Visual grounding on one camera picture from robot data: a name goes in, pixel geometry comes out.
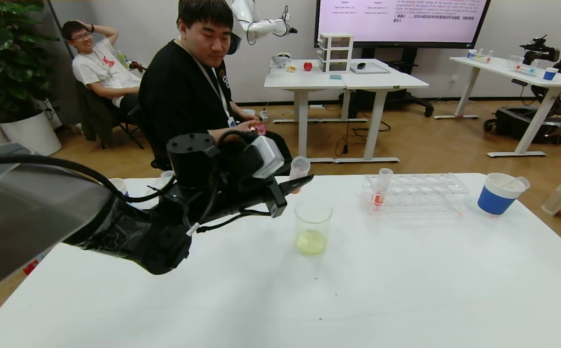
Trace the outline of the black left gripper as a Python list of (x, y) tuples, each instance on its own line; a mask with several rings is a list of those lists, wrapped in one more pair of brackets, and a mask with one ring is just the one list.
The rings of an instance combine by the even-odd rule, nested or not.
[(287, 206), (285, 196), (300, 191), (313, 180), (313, 175), (290, 178), (277, 183), (274, 176), (239, 181), (228, 191), (227, 208), (240, 216), (268, 216), (276, 218)]

